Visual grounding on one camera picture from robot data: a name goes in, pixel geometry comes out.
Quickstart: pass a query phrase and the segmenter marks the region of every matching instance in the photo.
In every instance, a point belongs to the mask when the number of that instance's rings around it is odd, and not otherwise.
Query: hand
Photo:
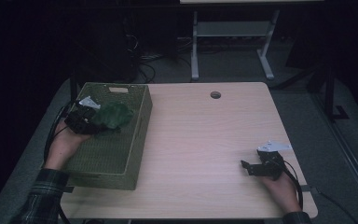
[[[273,181],[270,177],[258,177],[267,187],[269,193],[285,214],[301,212],[298,204],[296,186],[286,173],[282,173],[279,179]]]
[[[75,155],[80,144],[91,137],[91,135],[77,134],[61,121],[55,130],[55,138],[51,143],[45,168],[61,170],[66,162]]]

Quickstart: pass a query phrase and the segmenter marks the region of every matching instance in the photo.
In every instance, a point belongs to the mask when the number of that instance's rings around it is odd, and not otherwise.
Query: green fabric
[[[114,130],[130,123],[132,117],[133,111],[128,109],[126,105],[110,102],[101,106],[101,109],[97,111],[91,122]]]

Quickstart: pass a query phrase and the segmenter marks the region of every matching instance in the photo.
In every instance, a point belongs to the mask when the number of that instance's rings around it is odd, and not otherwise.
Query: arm
[[[64,122],[57,126],[58,134],[50,146],[44,168],[37,176],[26,203],[11,223],[57,223],[60,200],[69,178],[61,168],[75,155],[80,144],[90,138],[65,127]]]
[[[280,206],[285,215],[284,224],[310,224],[310,217],[303,212],[298,204],[296,186],[290,177],[282,173],[278,180],[273,181],[267,176],[259,177],[267,187],[275,203]]]

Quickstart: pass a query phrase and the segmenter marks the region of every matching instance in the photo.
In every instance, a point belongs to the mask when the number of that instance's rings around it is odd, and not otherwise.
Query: green box
[[[90,96],[97,105],[121,102],[133,110],[130,124],[120,133],[93,136],[68,161],[68,186],[134,190],[144,151],[152,100],[147,85],[91,83],[77,100]]]

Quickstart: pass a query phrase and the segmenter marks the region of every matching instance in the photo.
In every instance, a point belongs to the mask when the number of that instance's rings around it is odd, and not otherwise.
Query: plaid sleeve
[[[310,216],[305,212],[293,212],[284,215],[283,224],[310,224]]]
[[[57,223],[59,204],[68,175],[42,169],[28,194],[28,199],[11,223]]]

